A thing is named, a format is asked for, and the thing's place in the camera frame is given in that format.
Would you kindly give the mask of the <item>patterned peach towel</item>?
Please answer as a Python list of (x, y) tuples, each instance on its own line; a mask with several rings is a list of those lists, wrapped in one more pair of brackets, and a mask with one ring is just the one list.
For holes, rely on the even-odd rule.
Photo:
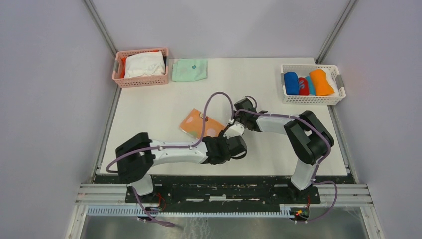
[[(195, 139), (199, 139), (202, 133), (203, 113), (193, 108), (186, 118), (180, 124), (179, 129), (186, 134), (191, 135)], [(216, 137), (220, 134), (225, 126), (220, 124), (213, 118), (206, 117), (204, 137)]]

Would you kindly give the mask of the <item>blue microfiber towel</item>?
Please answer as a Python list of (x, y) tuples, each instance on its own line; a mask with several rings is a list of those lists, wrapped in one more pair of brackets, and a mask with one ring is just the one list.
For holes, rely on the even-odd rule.
[(284, 83), (287, 95), (298, 95), (299, 94), (299, 80), (295, 72), (285, 72)]

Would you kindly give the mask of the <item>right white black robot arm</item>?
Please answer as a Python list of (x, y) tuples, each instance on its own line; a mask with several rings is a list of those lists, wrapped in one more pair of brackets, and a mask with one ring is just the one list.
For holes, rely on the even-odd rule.
[(302, 202), (308, 195), (307, 189), (314, 182), (321, 161), (328, 157), (334, 146), (332, 135), (309, 110), (298, 115), (258, 112), (248, 98), (236, 102), (234, 108), (234, 120), (246, 129), (288, 137), (298, 162), (287, 195), (293, 203)]

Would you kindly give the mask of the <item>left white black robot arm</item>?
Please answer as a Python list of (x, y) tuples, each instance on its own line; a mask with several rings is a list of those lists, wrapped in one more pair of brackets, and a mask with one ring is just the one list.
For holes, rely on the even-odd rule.
[(218, 165), (242, 159), (246, 154), (247, 145), (241, 136), (207, 136), (198, 144), (189, 145), (152, 140), (148, 133), (142, 132), (115, 149), (116, 172), (121, 183), (135, 187), (138, 197), (149, 203), (157, 194), (147, 174), (151, 167), (169, 163)]

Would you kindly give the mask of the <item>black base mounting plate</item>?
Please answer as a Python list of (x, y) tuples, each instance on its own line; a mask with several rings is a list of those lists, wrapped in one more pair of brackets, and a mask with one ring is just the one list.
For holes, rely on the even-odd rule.
[(281, 205), (330, 207), (333, 197), (322, 191), (327, 186), (335, 196), (340, 187), (353, 184), (351, 175), (318, 176), (319, 186), (299, 191), (287, 176), (170, 176), (154, 175), (153, 191), (141, 195), (127, 186), (126, 203), (158, 204), (165, 213), (272, 213)]

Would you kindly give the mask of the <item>red rolled towel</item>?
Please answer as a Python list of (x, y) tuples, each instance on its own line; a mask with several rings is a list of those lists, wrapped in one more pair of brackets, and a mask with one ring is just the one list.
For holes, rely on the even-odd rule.
[(310, 94), (309, 84), (306, 78), (299, 77), (298, 85), (299, 85), (299, 95), (308, 96)]

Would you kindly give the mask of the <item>light blue rolled towel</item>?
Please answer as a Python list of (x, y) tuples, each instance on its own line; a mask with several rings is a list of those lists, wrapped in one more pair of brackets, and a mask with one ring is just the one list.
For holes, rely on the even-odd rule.
[(312, 82), (310, 76), (306, 76), (305, 79), (307, 80), (307, 83), (308, 83), (309, 95), (315, 96), (316, 91), (315, 91), (315, 88), (314, 88), (314, 85), (313, 85), (313, 82)]

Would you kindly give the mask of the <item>mint green folded towel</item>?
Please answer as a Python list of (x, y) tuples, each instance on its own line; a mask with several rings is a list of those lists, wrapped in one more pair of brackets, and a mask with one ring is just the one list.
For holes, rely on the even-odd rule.
[(208, 76), (207, 59), (179, 59), (172, 66), (173, 82), (194, 82)]

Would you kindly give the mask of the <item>white rolled towel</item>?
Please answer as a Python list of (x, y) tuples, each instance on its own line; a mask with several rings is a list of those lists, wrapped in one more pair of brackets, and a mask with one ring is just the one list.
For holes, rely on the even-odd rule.
[(340, 93), (339, 93), (339, 89), (337, 87), (336, 81), (329, 72), (326, 74), (326, 79), (327, 79), (327, 82), (329, 83), (329, 85), (334, 90), (334, 93), (330, 94), (329, 96), (339, 97)]

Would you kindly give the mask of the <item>pink plastic basket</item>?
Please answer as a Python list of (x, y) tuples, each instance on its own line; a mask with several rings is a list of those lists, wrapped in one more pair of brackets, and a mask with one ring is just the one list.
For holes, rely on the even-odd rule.
[[(165, 74), (158, 75), (158, 76), (148, 76), (148, 77), (135, 77), (135, 78), (123, 78), (122, 75), (125, 70), (125, 61), (129, 56), (145, 53), (145, 52), (162, 52), (164, 57), (165, 63)], [(128, 51), (119, 51), (116, 53), (113, 72), (112, 72), (112, 79), (118, 84), (121, 88), (128, 88), (128, 87), (140, 87), (140, 86), (152, 86), (152, 85), (163, 85), (168, 84), (169, 77), (169, 66), (167, 64), (167, 57), (169, 56), (169, 49), (167, 47), (161, 48), (150, 48), (150, 49), (138, 49), (138, 50), (128, 50)]]

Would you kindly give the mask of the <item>white plastic basket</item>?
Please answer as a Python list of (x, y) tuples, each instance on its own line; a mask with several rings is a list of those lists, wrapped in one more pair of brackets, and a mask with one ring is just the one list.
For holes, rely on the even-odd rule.
[[(282, 64), (280, 66), (281, 69), (281, 99), (282, 102), (285, 104), (307, 104), (307, 105), (336, 105), (342, 99), (346, 97), (346, 91), (344, 87), (344, 83), (342, 80), (342, 76), (340, 71), (336, 65), (309, 65), (309, 64)], [(322, 69), (326, 73), (330, 73), (332, 77), (335, 79), (337, 87), (339, 89), (340, 96), (339, 97), (332, 97), (332, 96), (300, 96), (300, 95), (287, 95), (286, 88), (284, 83), (284, 73), (285, 72), (295, 72), (299, 77), (306, 77), (309, 75), (309, 72)]]

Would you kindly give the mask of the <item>white towel in pink basket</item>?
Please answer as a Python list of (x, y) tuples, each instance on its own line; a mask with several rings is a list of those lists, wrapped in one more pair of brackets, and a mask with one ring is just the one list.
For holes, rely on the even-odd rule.
[(135, 78), (164, 75), (165, 68), (162, 52), (139, 53), (127, 57), (124, 77)]

